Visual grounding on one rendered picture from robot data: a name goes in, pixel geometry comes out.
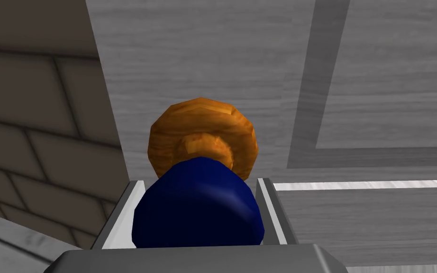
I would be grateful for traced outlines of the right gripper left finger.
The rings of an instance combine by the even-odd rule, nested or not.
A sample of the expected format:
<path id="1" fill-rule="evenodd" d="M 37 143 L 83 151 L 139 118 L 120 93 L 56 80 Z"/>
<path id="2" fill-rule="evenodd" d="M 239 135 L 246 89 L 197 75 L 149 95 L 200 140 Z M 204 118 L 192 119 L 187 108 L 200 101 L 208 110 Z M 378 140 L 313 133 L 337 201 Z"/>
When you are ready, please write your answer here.
<path id="1" fill-rule="evenodd" d="M 146 191 L 144 181 L 130 181 L 91 249 L 131 249 L 134 210 Z"/>

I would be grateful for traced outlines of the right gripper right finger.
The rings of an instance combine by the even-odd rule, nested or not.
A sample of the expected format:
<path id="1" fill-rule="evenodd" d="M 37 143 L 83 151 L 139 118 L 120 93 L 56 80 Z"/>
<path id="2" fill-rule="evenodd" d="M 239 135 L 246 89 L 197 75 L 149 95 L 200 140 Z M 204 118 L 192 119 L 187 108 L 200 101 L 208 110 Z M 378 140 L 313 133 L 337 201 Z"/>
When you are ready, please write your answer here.
<path id="1" fill-rule="evenodd" d="M 264 226 L 262 245 L 297 245 L 290 220 L 271 179 L 257 179 L 255 200 Z"/>

